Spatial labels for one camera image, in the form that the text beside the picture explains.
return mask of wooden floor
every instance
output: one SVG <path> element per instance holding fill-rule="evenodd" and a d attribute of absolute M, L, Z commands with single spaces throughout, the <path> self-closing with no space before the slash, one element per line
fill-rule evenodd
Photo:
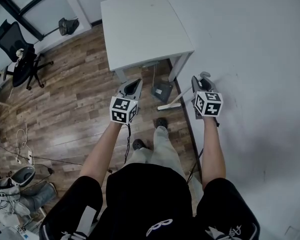
<path fill-rule="evenodd" d="M 45 84 L 40 88 L 32 80 L 32 90 L 26 90 L 26 83 L 12 90 L 9 81 L 0 90 L 0 101 L 11 104 L 11 108 L 0 106 L 0 145 L 15 151 L 18 129 L 28 128 L 27 145 L 35 157 L 62 160 L 82 164 L 109 124 L 109 105 L 120 82 L 109 71 L 107 52 L 102 25 L 68 40 L 45 54 L 45 61 L 54 61 L 42 69 L 39 78 Z M 154 121 L 166 117 L 169 138 L 179 154 L 186 175 L 195 163 L 195 153 L 185 120 L 180 109 L 157 111 L 160 101 L 150 94 L 153 80 L 152 68 L 135 67 L 126 71 L 129 79 L 142 78 L 143 88 L 139 100 L 140 110 L 131 124 L 131 140 L 142 139 L 148 146 L 153 145 Z M 156 79 L 167 80 L 169 66 L 162 61 L 156 70 Z M 173 88 L 170 99 L 177 96 Z M 124 164 L 127 148 L 127 127 L 124 126 L 117 139 L 110 169 L 119 170 Z M 19 132 L 19 146 L 25 141 Z M 27 147 L 21 149 L 22 156 L 28 156 Z M 0 175 L 6 177 L 27 163 L 0 148 Z M 54 183 L 58 198 L 45 206 L 49 211 L 71 184 L 78 178 L 81 166 L 56 161 L 36 159 L 37 164 L 51 167 L 54 174 L 48 180 Z M 35 183 L 48 176 L 44 166 L 36 166 Z M 103 209 L 106 207 L 104 182 Z"/>

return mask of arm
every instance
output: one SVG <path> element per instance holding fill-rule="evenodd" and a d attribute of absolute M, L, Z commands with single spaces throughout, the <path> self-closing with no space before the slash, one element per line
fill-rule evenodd
<path fill-rule="evenodd" d="M 122 124 L 120 123 L 110 122 L 94 149 L 84 161 L 80 177 L 89 176 L 102 186 L 121 127 Z"/>
<path fill-rule="evenodd" d="M 204 144 L 202 157 L 202 188 L 217 178 L 226 178 L 226 165 L 222 153 L 217 125 L 213 117 L 205 116 Z"/>

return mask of person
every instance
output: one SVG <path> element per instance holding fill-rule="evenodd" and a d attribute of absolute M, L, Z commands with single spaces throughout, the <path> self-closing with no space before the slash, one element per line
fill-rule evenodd
<path fill-rule="evenodd" d="M 256 240 L 260 226 L 226 179 L 226 166 L 213 117 L 204 118 L 202 188 L 193 217 L 192 197 L 177 152 L 168 137 L 168 122 L 155 122 L 154 149 L 137 139 L 134 153 L 102 184 L 122 124 L 110 122 L 81 169 L 79 178 L 40 226 L 40 239 L 215 239 Z"/>

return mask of fiducial marker cube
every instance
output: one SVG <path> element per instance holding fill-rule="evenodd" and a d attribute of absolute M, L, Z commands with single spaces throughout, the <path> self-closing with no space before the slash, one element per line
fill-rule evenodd
<path fill-rule="evenodd" d="M 112 97 L 110 103 L 110 119 L 120 124 L 129 124 L 138 113 L 138 101 Z"/>
<path fill-rule="evenodd" d="M 194 107 L 203 117 L 218 117 L 223 103 L 221 93 L 197 91 Z"/>

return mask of baseboard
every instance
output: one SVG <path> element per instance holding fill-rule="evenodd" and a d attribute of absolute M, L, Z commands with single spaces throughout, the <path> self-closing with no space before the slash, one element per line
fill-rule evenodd
<path fill-rule="evenodd" d="M 91 22 L 90 24 L 92 27 L 98 26 L 98 25 L 102 24 L 102 19 Z"/>
<path fill-rule="evenodd" d="M 167 62 L 168 62 L 170 70 L 172 70 L 173 66 L 172 66 L 172 63 L 171 63 L 170 59 L 167 59 Z M 175 82 L 176 90 L 177 90 L 178 94 L 180 94 L 181 90 L 180 90 L 180 86 L 179 86 L 177 78 L 174 79 L 174 82 Z M 186 125 L 188 126 L 188 130 L 189 130 L 189 134 L 190 134 L 190 138 L 191 138 L 191 142 L 192 142 L 192 147 L 193 147 L 193 150 L 194 150 L 194 153 L 195 153 L 196 163 L 197 163 L 197 166 L 198 166 L 198 169 L 199 169 L 199 172 L 200 172 L 200 179 L 202 180 L 202 178 L 201 178 L 201 175 L 202 175 L 201 163 L 200 163 L 199 154 L 198 154 L 198 151 L 197 151 L 196 140 L 195 140 L 195 137 L 194 137 L 194 132 L 192 131 L 192 127 L 190 125 L 190 120 L 189 120 L 188 112 L 187 112 L 187 109 L 186 109 L 186 104 L 185 104 L 185 101 L 184 101 L 183 97 L 181 97 L 180 103 L 181 103 L 181 106 L 182 106 L 182 110 L 183 110 L 183 114 L 184 114 L 184 117 L 185 117 Z"/>

